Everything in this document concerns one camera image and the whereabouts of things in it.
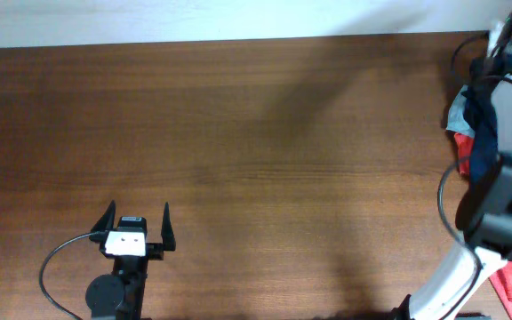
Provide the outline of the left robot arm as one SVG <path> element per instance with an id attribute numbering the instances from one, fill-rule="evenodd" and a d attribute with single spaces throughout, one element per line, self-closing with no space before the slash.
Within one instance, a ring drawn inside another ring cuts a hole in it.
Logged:
<path id="1" fill-rule="evenodd" d="M 142 217 L 116 217 L 116 204 L 110 203 L 91 229 L 90 240 L 100 253 L 113 261 L 112 271 L 96 277 L 88 285 L 85 301 L 92 319 L 140 320 L 148 263 L 162 260 L 176 250 L 170 207 L 164 205 L 161 241 L 147 241 L 147 220 Z"/>

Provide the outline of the navy blue shorts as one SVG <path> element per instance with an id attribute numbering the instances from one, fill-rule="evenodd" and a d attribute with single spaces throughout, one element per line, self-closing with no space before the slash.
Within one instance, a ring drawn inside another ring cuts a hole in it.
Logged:
<path id="1" fill-rule="evenodd" d="M 491 102 L 491 90 L 469 86 L 462 92 L 466 98 L 464 120 L 474 131 L 469 157 L 469 181 L 477 184 L 497 162 L 497 118 Z"/>

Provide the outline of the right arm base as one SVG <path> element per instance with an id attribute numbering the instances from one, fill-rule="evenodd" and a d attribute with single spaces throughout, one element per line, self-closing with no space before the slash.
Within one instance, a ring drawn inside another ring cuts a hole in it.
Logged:
<path id="1" fill-rule="evenodd" d="M 470 314 L 458 314 L 454 317 L 454 320 L 492 320 L 490 316 L 486 316 L 478 313 Z"/>

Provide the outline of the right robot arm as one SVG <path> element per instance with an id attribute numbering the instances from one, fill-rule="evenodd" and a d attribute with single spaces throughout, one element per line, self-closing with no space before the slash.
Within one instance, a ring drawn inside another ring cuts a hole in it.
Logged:
<path id="1" fill-rule="evenodd" d="M 454 244 L 391 319 L 455 319 L 481 284 L 512 262 L 512 13 L 480 37 L 488 48 L 473 60 L 460 93 L 476 140 L 444 171 L 436 195 Z"/>

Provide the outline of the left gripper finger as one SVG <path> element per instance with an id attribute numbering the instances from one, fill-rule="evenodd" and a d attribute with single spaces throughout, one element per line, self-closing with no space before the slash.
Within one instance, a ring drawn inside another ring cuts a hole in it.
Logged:
<path id="1" fill-rule="evenodd" d="M 108 232 L 114 229 L 114 220 L 116 216 L 116 202 L 112 200 L 104 214 L 97 220 L 91 228 L 89 239 L 94 243 L 103 243 L 108 237 Z"/>
<path id="2" fill-rule="evenodd" d="M 164 205 L 161 238 L 163 250 L 165 252 L 174 252 L 176 250 L 176 239 L 172 229 L 170 207 L 168 203 Z"/>

